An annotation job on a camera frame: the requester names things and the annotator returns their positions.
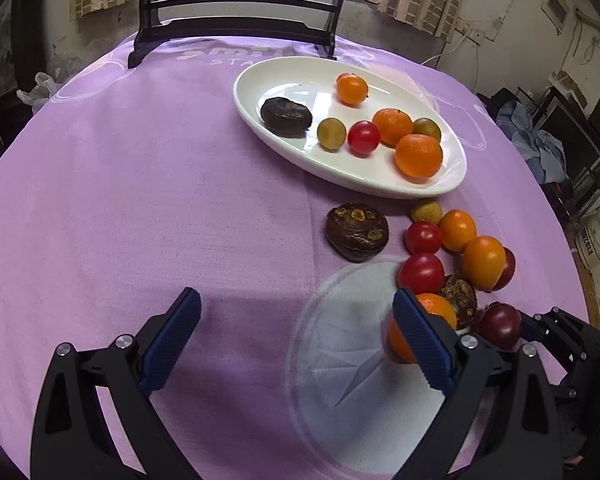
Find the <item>tomato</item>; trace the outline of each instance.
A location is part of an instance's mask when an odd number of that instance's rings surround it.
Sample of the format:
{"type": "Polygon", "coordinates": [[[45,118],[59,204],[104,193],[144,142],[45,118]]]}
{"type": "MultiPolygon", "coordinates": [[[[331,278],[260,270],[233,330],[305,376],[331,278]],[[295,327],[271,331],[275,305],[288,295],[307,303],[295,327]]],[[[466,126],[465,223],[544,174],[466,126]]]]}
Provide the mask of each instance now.
{"type": "Polygon", "coordinates": [[[489,343],[511,350],[520,338],[520,313],[507,303],[491,303],[480,316],[476,332],[489,343]]]}
{"type": "Polygon", "coordinates": [[[336,94],[344,104],[357,106],[366,99],[369,87],[364,79],[355,74],[343,75],[336,81],[336,94]]]}
{"type": "Polygon", "coordinates": [[[478,234],[474,219],[469,213],[452,209],[445,214],[440,223],[442,244],[453,253],[462,253],[466,245],[478,234]]]}
{"type": "Polygon", "coordinates": [[[500,290],[501,288],[509,285],[509,282],[513,278],[513,274],[516,272],[516,257],[514,254],[505,247],[504,255],[506,258],[504,270],[498,279],[498,283],[496,283],[496,286],[493,287],[493,290],[500,290]]]}
{"type": "Polygon", "coordinates": [[[411,254],[437,253],[442,245],[440,229],[437,225],[424,220],[414,222],[404,234],[404,245],[411,254]]]}
{"type": "MultiPolygon", "coordinates": [[[[418,294],[416,299],[420,302],[426,312],[435,316],[440,316],[449,323],[451,328],[454,330],[456,329],[458,326],[458,318],[456,317],[454,308],[447,300],[445,300],[445,298],[425,292],[424,294],[418,294]]],[[[402,335],[402,332],[400,332],[400,329],[393,318],[389,323],[387,335],[389,345],[398,357],[410,364],[417,362],[415,355],[413,355],[411,348],[409,348],[409,345],[407,344],[407,340],[402,335]]]]}
{"type": "Polygon", "coordinates": [[[436,293],[445,283],[445,269],[433,254],[417,253],[400,266],[397,283],[414,294],[436,293]]]}
{"type": "Polygon", "coordinates": [[[358,121],[349,129],[347,137],[351,151],[358,155],[368,155],[380,143],[378,127],[369,121],[358,121]]]}
{"type": "Polygon", "coordinates": [[[504,247],[493,236],[478,236],[471,240],[462,256],[462,273],[481,290],[493,290],[505,268],[504,247]]]}
{"type": "Polygon", "coordinates": [[[339,76],[336,78],[336,83],[337,83],[338,81],[340,81],[340,78],[341,78],[341,77],[345,77],[345,76],[347,76],[347,75],[355,75],[355,74],[354,74],[353,72],[345,72],[344,74],[340,74],[340,75],[339,75],[339,76]]]}

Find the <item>white oval plate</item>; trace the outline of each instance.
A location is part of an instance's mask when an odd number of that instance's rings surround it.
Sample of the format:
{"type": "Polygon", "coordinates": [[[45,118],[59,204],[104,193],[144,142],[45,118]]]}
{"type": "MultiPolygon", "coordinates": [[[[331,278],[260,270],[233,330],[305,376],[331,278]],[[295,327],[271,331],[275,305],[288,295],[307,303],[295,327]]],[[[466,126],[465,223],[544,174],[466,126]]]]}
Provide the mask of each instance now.
{"type": "Polygon", "coordinates": [[[267,146],[309,173],[339,186],[389,198],[437,196],[455,189],[466,174],[466,156],[451,127],[432,108],[404,88],[361,68],[318,57],[277,57],[248,67],[234,83],[238,112],[267,146]],[[335,81],[353,72],[369,86],[368,98],[358,107],[341,104],[335,81]],[[264,126],[260,107],[270,97],[286,97],[311,110],[314,122],[305,137],[279,137],[264,126]],[[353,155],[345,142],[337,152],[324,150],[317,139],[320,121],[339,118],[349,127],[370,121],[380,108],[400,108],[412,119],[430,118],[442,131],[444,159],[440,170],[426,181],[409,180],[394,163],[394,150],[380,144],[368,157],[353,155]]]}

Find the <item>metal screw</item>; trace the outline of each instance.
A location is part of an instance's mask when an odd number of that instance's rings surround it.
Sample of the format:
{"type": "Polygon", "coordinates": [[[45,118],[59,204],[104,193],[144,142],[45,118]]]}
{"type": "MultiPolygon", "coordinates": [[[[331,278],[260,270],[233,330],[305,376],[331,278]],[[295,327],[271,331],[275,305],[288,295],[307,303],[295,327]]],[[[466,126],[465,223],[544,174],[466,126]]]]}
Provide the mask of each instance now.
{"type": "Polygon", "coordinates": [[[535,346],[525,343],[522,345],[522,353],[528,357],[535,357],[538,354],[538,350],[536,350],[535,346]]]}
{"type": "Polygon", "coordinates": [[[478,340],[470,334],[464,334],[460,338],[460,342],[462,343],[462,346],[469,348],[469,349],[475,348],[478,346],[478,340]]]}
{"type": "Polygon", "coordinates": [[[116,339],[116,346],[121,349],[129,348],[134,342],[134,338],[129,334],[121,335],[116,339]]]}
{"type": "Polygon", "coordinates": [[[70,351],[71,345],[69,345],[69,343],[62,343],[61,345],[58,345],[58,348],[56,348],[56,354],[58,354],[59,356],[65,356],[70,351]]]}

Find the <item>blue cloth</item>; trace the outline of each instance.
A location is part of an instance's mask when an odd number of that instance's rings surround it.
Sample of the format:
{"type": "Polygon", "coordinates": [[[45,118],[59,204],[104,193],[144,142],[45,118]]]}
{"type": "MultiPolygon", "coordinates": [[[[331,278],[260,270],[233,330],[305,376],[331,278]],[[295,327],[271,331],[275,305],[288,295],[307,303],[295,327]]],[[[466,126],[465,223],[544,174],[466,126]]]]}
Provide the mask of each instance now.
{"type": "Polygon", "coordinates": [[[567,180],[567,163],[560,140],[544,130],[536,130],[531,115],[517,101],[505,104],[496,124],[525,159],[538,184],[567,180]]]}

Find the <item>plastic bag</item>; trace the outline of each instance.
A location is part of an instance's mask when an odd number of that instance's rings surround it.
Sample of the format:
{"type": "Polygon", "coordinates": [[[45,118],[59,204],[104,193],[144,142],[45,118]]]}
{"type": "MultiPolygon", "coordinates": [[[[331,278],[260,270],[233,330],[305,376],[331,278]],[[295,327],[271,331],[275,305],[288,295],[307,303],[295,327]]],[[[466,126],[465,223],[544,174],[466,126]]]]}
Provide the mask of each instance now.
{"type": "Polygon", "coordinates": [[[31,92],[23,92],[22,90],[16,92],[18,99],[32,107],[34,115],[49,101],[51,96],[62,88],[62,84],[56,83],[49,74],[45,74],[44,72],[38,72],[35,81],[36,86],[31,92]]]}

